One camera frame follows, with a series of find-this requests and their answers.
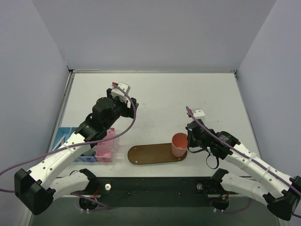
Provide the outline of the coral plastic cup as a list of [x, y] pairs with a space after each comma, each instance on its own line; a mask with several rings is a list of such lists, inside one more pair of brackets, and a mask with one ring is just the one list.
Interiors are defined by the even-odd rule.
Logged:
[[175, 157], [182, 157], [187, 151], [188, 136], [184, 133], [177, 133], [172, 137], [172, 154]]

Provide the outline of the clear crystal toothbrush holder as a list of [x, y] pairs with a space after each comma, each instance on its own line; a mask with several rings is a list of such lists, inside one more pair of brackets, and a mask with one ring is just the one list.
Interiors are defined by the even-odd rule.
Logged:
[[[116, 131], [115, 129], [110, 129], [107, 131], [107, 135], [105, 137], [105, 139], [107, 138], [113, 138], [115, 137]], [[115, 138], [115, 139], [111, 139], [108, 141], [104, 141], [104, 142], [99, 142], [96, 146], [94, 146], [92, 149], [96, 152], [96, 153], [114, 153], [117, 152], [119, 148], [119, 137]]]

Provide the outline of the green plastic cup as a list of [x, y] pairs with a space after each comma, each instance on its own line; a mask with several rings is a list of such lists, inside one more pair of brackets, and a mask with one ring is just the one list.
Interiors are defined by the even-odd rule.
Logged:
[[90, 149], [90, 150], [84, 152], [82, 155], [83, 156], [88, 156], [88, 157], [89, 156], [94, 156], [95, 155], [95, 151], [93, 149]]

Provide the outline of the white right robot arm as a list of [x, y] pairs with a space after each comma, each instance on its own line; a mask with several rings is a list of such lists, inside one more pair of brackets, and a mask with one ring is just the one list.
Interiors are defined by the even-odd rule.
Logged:
[[289, 176], [271, 167], [226, 131], [214, 132], [201, 119], [187, 124], [188, 148], [200, 147], [217, 161], [240, 168], [251, 179], [217, 169], [213, 179], [223, 190], [242, 194], [264, 204], [276, 217], [289, 221], [301, 200], [301, 177]]

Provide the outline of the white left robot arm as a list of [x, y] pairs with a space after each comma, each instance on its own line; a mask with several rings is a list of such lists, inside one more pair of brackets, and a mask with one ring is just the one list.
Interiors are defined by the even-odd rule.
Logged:
[[59, 149], [29, 170], [14, 175], [15, 195], [33, 215], [44, 212], [54, 200], [71, 193], [93, 193], [102, 188], [88, 169], [69, 176], [59, 174], [75, 159], [100, 142], [107, 141], [107, 131], [119, 117], [136, 118], [137, 101], [129, 97], [130, 86], [119, 82], [107, 89], [107, 96], [97, 100], [92, 112]]

